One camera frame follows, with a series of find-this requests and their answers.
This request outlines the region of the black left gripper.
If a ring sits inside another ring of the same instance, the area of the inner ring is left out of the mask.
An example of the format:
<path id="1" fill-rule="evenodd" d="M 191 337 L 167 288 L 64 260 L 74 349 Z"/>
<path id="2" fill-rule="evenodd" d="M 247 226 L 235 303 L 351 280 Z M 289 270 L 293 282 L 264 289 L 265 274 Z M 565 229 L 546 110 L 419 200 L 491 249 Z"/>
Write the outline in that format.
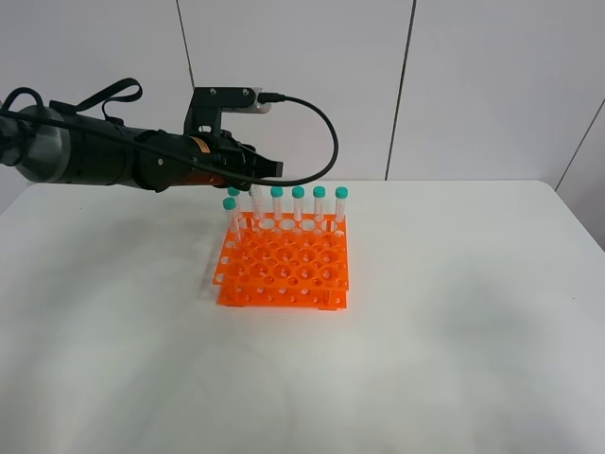
<path id="1" fill-rule="evenodd" d="M 187 185 L 251 187 L 250 183 L 283 176 L 283 162 L 258 154 L 256 147 L 237 141 L 229 131 L 222 131 L 218 139 L 206 132 L 190 136 L 190 139 L 197 144 L 203 165 L 245 175 L 248 183 L 194 168 L 186 177 Z"/>

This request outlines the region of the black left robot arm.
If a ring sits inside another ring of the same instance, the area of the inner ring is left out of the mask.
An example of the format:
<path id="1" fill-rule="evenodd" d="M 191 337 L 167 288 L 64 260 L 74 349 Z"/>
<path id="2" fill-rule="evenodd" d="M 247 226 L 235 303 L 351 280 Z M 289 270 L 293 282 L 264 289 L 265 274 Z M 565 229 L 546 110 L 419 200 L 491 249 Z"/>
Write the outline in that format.
<path id="1" fill-rule="evenodd" d="M 227 131 L 178 135 L 38 106 L 2 110 L 1 163 L 32 183 L 119 184 L 154 192 L 181 185 L 247 190 L 250 178 L 283 173 L 281 162 Z"/>

